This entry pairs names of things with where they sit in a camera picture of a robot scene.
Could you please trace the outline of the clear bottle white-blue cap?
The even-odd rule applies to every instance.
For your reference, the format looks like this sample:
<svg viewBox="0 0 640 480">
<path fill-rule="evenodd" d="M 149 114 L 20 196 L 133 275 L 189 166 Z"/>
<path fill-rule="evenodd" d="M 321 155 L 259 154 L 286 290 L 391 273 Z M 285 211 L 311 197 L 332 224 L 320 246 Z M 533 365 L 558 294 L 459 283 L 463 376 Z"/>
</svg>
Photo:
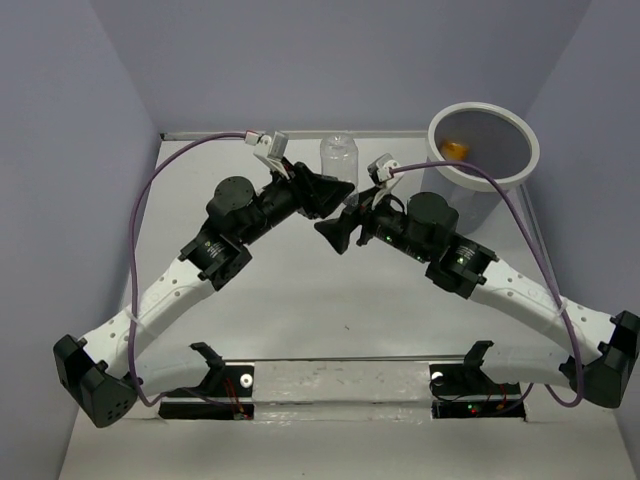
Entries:
<svg viewBox="0 0 640 480">
<path fill-rule="evenodd" d="M 344 200 L 346 206 L 357 203 L 359 184 L 359 150 L 352 136 L 334 133 L 320 143 L 321 173 L 351 183 L 354 190 Z"/>
</svg>

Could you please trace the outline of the orange blue label bottle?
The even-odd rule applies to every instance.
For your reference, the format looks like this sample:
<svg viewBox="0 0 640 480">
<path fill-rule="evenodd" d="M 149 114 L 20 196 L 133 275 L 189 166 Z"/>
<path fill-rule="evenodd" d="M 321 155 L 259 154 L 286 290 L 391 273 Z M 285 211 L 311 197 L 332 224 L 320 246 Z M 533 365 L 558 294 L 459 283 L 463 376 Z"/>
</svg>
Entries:
<svg viewBox="0 0 640 480">
<path fill-rule="evenodd" d="M 443 141 L 439 151 L 448 162 L 464 162 L 469 154 L 469 146 L 454 141 Z"/>
</svg>

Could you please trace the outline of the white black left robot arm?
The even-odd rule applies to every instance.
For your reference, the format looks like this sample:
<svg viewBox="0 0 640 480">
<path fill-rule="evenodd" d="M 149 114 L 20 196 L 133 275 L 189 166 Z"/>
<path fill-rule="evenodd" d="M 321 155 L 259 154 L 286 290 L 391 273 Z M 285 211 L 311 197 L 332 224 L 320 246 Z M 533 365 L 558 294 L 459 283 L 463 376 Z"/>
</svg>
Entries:
<svg viewBox="0 0 640 480">
<path fill-rule="evenodd" d="M 251 260 L 248 245 L 295 213 L 311 220 L 328 217 L 354 189 L 301 162 L 285 163 L 261 190 L 241 176 L 221 181 L 198 234 L 138 302 L 81 337 L 66 334 L 54 344 L 61 385 L 98 428 L 119 421 L 134 406 L 136 382 L 147 395 L 183 387 L 201 395 L 215 392 L 225 364 L 203 342 L 163 366 L 131 368 L 129 363 L 190 308 L 229 283 Z"/>
</svg>

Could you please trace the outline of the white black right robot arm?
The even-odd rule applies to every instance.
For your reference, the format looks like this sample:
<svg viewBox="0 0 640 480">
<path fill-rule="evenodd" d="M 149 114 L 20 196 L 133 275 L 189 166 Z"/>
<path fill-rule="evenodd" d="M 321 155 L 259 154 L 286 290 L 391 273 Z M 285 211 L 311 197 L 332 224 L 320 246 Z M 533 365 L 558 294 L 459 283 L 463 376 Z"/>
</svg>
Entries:
<svg viewBox="0 0 640 480">
<path fill-rule="evenodd" d="M 427 264 L 426 276 L 440 289 L 491 307 L 551 341 L 542 349 L 507 347 L 479 340 L 458 364 L 436 380 L 446 399 L 489 386 L 538 383 L 569 388 L 584 400 L 617 408 L 639 356 L 639 318 L 589 309 L 550 292 L 519 273 L 493 251 L 456 231 L 458 213 L 434 193 L 412 196 L 402 211 L 390 201 L 364 201 L 314 228 L 342 254 L 354 230 L 358 245 L 377 238 Z"/>
</svg>

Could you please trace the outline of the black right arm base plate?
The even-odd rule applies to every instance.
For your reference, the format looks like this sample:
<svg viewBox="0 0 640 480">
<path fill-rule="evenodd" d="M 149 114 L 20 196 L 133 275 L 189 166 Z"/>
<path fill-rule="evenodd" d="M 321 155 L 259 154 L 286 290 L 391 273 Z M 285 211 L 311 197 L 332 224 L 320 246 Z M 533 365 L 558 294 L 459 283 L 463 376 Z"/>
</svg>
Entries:
<svg viewBox="0 0 640 480">
<path fill-rule="evenodd" d="M 519 384 L 498 384 L 458 363 L 430 366 L 431 414 L 436 420 L 526 419 Z"/>
</svg>

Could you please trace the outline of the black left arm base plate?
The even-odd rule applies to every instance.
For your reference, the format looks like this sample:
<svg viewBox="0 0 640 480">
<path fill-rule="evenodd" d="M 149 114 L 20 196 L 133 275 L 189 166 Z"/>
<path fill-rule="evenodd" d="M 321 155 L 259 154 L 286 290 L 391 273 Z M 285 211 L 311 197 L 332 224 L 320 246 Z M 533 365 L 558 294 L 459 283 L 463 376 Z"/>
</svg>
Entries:
<svg viewBox="0 0 640 480">
<path fill-rule="evenodd" d="M 198 387 L 174 390 L 158 409 L 165 420 L 250 421 L 254 419 L 255 366 L 228 363 L 221 373 L 208 374 Z"/>
</svg>

